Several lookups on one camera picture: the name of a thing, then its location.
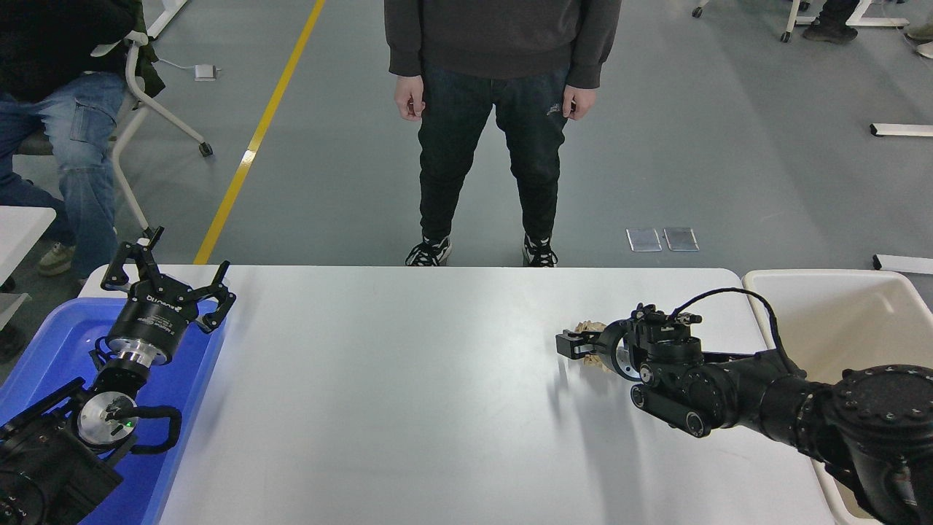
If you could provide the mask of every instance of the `metal bolt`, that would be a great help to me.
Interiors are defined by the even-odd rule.
[[[654,374],[651,372],[651,369],[647,365],[641,367],[641,370],[638,371],[638,374],[641,376],[642,381],[645,383],[650,383],[654,380]]]
[[[700,435],[703,433],[703,420],[700,419],[700,416],[698,416],[696,412],[688,412],[686,422],[687,428],[693,435]]]

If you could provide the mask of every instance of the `white table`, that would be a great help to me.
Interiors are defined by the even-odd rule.
[[[55,210],[47,207],[0,206],[0,283],[20,265],[54,219]],[[0,293],[0,328],[27,297],[25,293]]]
[[[216,270],[161,269],[195,286]],[[102,272],[83,296],[120,296]],[[579,321],[740,286],[727,270],[232,266],[228,282],[162,524],[833,523],[791,447],[672,430],[630,382],[555,351]],[[764,349],[743,295],[690,311],[706,350]]]

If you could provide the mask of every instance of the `blue jeans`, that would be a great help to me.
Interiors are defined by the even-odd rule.
[[[544,75],[497,80],[425,64],[421,142],[422,235],[450,234],[453,212],[473,153],[495,106],[506,134],[511,171],[522,203],[522,225],[535,239],[550,237],[557,212],[557,179],[564,143],[562,112],[568,68]]]
[[[120,75],[100,72],[82,75],[36,103],[0,92],[0,205],[54,209],[45,237],[76,247],[72,268],[79,278],[110,263],[117,250],[108,148],[125,90]],[[63,201],[13,172],[13,151],[43,125],[59,165]]]

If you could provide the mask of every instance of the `beige shoe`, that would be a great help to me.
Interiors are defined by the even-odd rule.
[[[926,25],[912,28],[907,32],[907,37],[913,38],[914,40],[933,40],[933,21]]]
[[[71,260],[75,257],[75,247],[55,243],[52,249],[39,259],[36,272],[42,277],[52,277],[63,274],[71,269]]]

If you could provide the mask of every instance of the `cable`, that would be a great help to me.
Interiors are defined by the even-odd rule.
[[[698,301],[701,301],[702,299],[705,299],[711,295],[717,295],[719,293],[725,293],[727,291],[734,291],[736,293],[744,293],[745,295],[751,295],[752,297],[761,301],[761,303],[764,305],[764,309],[768,311],[768,323],[771,326],[771,339],[774,341],[774,349],[777,351],[778,357],[781,358],[781,363],[784,365],[786,372],[788,374],[796,374],[796,372],[800,371],[800,367],[794,364],[794,362],[790,360],[790,358],[787,356],[787,352],[784,350],[784,343],[781,342],[781,336],[777,332],[777,316],[775,316],[774,314],[774,309],[771,308],[771,304],[768,303],[767,299],[758,295],[757,293],[754,293],[753,291],[746,290],[744,288],[717,288],[715,290],[710,290],[705,293],[701,293],[700,295],[697,295],[696,297],[690,299],[689,301],[687,301],[680,307],[675,308],[674,311],[671,312],[671,315],[668,316],[668,319],[673,321],[674,319],[676,319],[678,315],[680,315],[681,312],[687,309],[687,307],[689,307],[690,305],[693,305],[694,303],[697,303]]]
[[[193,66],[193,65],[178,65],[178,64],[176,64],[176,63],[174,63],[174,62],[169,62],[169,61],[165,60],[164,58],[160,58],[160,59],[159,59],[159,62],[165,62],[166,64],[168,64],[168,65],[170,65],[170,66],[173,66],[173,67],[177,67],[178,69],[194,69],[194,66]]]

